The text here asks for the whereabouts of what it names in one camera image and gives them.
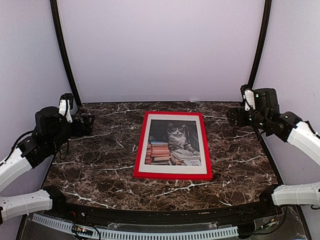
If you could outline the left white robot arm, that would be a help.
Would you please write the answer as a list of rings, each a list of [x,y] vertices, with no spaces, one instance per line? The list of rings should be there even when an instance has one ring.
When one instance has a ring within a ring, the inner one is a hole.
[[[0,162],[0,189],[4,190],[18,177],[56,155],[62,145],[69,143],[70,138],[91,135],[94,121],[93,115],[81,116],[72,122],[59,117],[50,120],[53,130],[41,133],[34,129],[24,133],[14,143],[9,155]],[[49,186],[28,194],[1,197],[0,221],[50,210],[60,218],[67,218],[70,209],[66,196],[56,186]]]

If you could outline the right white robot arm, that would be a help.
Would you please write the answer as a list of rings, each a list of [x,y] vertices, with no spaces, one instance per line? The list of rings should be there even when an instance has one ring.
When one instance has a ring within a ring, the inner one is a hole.
[[[227,112],[232,127],[251,126],[254,130],[277,136],[280,140],[297,149],[320,164],[320,134],[308,121],[293,112],[280,113],[279,106],[265,108],[232,107]],[[320,182],[303,184],[282,184],[271,187],[267,197],[255,205],[255,213],[266,217],[275,206],[309,205],[320,206]]]

